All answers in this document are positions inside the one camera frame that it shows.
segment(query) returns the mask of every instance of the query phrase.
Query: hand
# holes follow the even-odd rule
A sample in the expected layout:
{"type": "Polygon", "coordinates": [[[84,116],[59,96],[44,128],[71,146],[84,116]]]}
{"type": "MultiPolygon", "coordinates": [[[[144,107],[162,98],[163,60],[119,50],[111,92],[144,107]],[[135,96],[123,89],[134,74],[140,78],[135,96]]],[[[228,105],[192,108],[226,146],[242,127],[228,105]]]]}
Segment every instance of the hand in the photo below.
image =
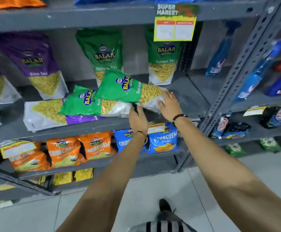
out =
{"type": "Polygon", "coordinates": [[[137,106],[137,112],[138,114],[135,112],[133,107],[130,109],[129,122],[131,129],[133,130],[133,133],[141,131],[144,135],[147,135],[148,121],[143,111],[143,107],[140,104],[137,106]]]}
{"type": "Polygon", "coordinates": [[[175,98],[173,93],[170,93],[168,90],[163,91],[164,103],[158,101],[158,106],[161,109],[161,113],[168,121],[172,122],[173,118],[179,114],[182,114],[179,102],[175,98]]]}

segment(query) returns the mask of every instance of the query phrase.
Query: person's right hand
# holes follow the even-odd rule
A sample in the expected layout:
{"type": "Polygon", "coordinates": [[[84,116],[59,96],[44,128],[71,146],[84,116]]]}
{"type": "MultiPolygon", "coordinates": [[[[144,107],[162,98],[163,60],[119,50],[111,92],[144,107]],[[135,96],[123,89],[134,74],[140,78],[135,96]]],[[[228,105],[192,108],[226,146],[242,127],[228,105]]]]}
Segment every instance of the person's right hand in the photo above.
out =
{"type": "Polygon", "coordinates": [[[168,90],[166,90],[163,91],[162,95],[164,98],[164,103],[159,100],[158,106],[161,109],[161,113],[164,118],[172,122],[175,116],[182,114],[182,110],[173,93],[170,93],[168,90]]]}

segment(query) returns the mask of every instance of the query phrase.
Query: green snack bag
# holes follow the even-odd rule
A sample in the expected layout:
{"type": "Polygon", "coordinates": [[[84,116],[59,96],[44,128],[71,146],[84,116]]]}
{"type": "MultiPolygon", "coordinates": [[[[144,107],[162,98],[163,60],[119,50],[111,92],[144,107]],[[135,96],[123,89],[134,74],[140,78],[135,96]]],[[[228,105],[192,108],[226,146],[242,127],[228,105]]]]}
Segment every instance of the green snack bag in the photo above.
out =
{"type": "Polygon", "coordinates": [[[77,30],[76,40],[93,65],[99,87],[106,69],[123,71],[121,31],[112,28],[77,30]]]}
{"type": "Polygon", "coordinates": [[[274,138],[261,138],[259,143],[266,151],[281,151],[281,146],[274,140],[274,138]]]}
{"type": "Polygon", "coordinates": [[[154,41],[154,27],[146,31],[149,62],[149,84],[169,85],[180,57],[180,41],[154,41]]]}
{"type": "Polygon", "coordinates": [[[59,114],[66,116],[121,116],[127,117],[131,103],[97,99],[97,89],[87,89],[75,85],[74,92],[62,104],[59,114]]]}
{"type": "Polygon", "coordinates": [[[164,101],[162,90],[164,88],[139,82],[120,70],[108,69],[96,97],[140,103],[144,108],[159,113],[160,108],[157,101],[164,101]]]}
{"type": "Polygon", "coordinates": [[[244,151],[244,149],[238,144],[227,144],[224,146],[227,149],[227,152],[231,156],[243,156],[246,155],[247,153],[244,151]]]}

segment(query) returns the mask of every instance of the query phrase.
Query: person's left hand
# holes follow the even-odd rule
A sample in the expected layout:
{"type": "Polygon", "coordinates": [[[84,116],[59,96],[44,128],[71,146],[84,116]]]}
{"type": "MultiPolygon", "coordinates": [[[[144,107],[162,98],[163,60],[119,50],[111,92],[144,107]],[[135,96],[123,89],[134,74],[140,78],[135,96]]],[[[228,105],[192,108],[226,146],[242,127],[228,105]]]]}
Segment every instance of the person's left hand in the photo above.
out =
{"type": "Polygon", "coordinates": [[[143,107],[139,104],[137,106],[137,112],[135,112],[134,108],[130,109],[129,113],[129,122],[133,133],[137,131],[141,131],[144,135],[148,133],[148,121],[143,111],[143,107]]]}

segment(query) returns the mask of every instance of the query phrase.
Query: blue spray bottle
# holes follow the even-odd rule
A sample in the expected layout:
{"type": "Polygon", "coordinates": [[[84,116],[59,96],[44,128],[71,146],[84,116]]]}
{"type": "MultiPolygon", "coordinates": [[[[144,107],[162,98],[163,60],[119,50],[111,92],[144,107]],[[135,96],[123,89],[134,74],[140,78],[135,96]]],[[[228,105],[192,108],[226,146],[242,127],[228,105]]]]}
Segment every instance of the blue spray bottle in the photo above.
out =
{"type": "Polygon", "coordinates": [[[206,76],[215,76],[220,73],[225,59],[230,52],[234,31],[236,28],[241,27],[241,24],[238,21],[227,21],[225,26],[228,28],[228,31],[220,43],[217,52],[208,64],[206,76]]]}
{"type": "Polygon", "coordinates": [[[243,87],[240,89],[235,98],[235,102],[244,101],[249,96],[249,94],[263,79],[265,73],[273,64],[273,60],[279,54],[280,50],[281,39],[273,41],[272,48],[268,51],[268,53],[263,55],[263,58],[261,58],[258,64],[254,67],[251,74],[247,77],[245,83],[243,84],[243,87]]]}

